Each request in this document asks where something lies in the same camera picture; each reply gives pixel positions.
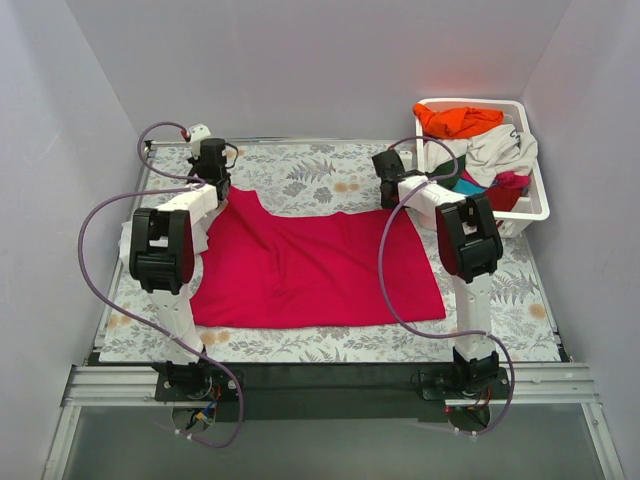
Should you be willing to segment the magenta t shirt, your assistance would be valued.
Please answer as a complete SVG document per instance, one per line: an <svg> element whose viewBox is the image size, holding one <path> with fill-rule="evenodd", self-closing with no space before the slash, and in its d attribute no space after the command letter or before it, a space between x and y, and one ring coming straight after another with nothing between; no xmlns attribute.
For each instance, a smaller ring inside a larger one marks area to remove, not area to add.
<svg viewBox="0 0 640 480"><path fill-rule="evenodd" d="M287 218L253 191L233 189L208 230L203 276L190 300L196 325L252 329L392 324L377 258L389 214ZM445 318L421 238L397 215L384 251L391 302L406 322Z"/></svg>

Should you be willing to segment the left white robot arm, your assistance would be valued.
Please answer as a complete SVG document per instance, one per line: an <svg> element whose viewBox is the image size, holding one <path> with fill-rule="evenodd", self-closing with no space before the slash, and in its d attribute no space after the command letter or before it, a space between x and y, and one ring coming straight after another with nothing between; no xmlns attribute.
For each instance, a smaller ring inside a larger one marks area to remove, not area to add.
<svg viewBox="0 0 640 480"><path fill-rule="evenodd" d="M235 147L226 140L182 132L189 146L191 170L187 186L157 207L136 209L130 223L125 262L131 277L149 296L157 317L154 323L171 344L167 359L152 368L166 392L156 397L179 401L235 398L241 384L220 367L203 358L192 307L190 287L196 255L206 249L206 230L230 191L232 165L227 152Z"/></svg>

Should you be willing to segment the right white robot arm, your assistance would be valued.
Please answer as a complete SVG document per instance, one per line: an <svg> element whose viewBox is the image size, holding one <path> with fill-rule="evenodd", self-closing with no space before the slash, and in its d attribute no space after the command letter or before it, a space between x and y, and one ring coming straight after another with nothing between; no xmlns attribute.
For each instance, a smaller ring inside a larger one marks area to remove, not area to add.
<svg viewBox="0 0 640 480"><path fill-rule="evenodd" d="M381 206L392 210L378 251L377 267L383 299L392 317L409 332L432 340L452 339L450 364L417 373L417 388L426 400L449 396L487 400L508 378L500 367L503 342L492 333L490 288L503 255L503 244L489 199L484 194L457 195L417 170L407 171L393 149L372 157L380 179ZM450 334L420 332L394 308L385 283L384 251L389 231L404 207L432 213L441 264L450 274L455 294L457 330Z"/></svg>

